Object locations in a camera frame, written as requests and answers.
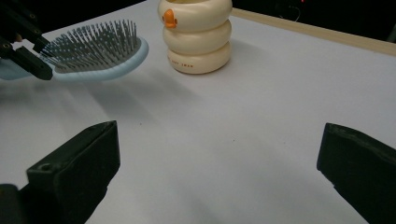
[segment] table edge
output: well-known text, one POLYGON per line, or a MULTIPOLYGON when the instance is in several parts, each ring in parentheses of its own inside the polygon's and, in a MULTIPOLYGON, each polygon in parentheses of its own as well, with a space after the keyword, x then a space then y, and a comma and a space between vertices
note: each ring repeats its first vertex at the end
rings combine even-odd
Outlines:
POLYGON ((235 7, 233 8, 231 15, 249 21, 259 22, 262 24, 275 26, 277 28, 282 28, 305 35, 312 35, 314 37, 361 49, 368 49, 374 52, 396 56, 396 44, 386 41, 376 40, 359 35, 351 35, 296 21, 288 21, 235 7))

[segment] table surface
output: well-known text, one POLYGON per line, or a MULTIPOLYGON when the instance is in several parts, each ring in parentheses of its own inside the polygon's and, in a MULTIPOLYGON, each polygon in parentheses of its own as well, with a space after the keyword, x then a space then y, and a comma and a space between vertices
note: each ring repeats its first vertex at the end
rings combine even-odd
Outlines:
POLYGON ((396 57, 231 16, 231 60, 184 75, 157 4, 44 34, 133 20, 150 52, 125 77, 0 81, 0 183, 23 187, 31 165, 116 120, 120 170, 87 223, 366 223, 316 162, 326 122, 396 147, 396 57))

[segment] hairbrush bristle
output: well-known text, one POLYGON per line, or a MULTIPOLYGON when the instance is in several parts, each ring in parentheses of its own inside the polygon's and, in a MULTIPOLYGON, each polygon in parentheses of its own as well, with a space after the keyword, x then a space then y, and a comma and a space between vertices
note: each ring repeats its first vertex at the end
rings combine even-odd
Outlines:
POLYGON ((130 59, 140 45, 134 22, 103 22, 62 34, 43 48, 40 58, 57 73, 104 70, 130 59))

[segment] cream plastic container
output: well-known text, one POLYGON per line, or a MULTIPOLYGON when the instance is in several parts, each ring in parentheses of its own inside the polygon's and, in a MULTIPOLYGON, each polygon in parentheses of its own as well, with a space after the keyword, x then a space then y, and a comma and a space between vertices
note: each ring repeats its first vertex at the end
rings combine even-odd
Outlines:
POLYGON ((169 63, 179 72, 206 74, 231 58, 231 0, 161 0, 158 15, 169 63))

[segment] hairbrush head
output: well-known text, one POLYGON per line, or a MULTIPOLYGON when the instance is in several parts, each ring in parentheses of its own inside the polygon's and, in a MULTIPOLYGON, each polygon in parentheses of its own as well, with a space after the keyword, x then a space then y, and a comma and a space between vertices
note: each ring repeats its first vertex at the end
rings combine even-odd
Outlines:
POLYGON ((147 57, 147 41, 131 21, 86 25, 51 41, 40 58, 61 81, 100 81, 122 77, 147 57))

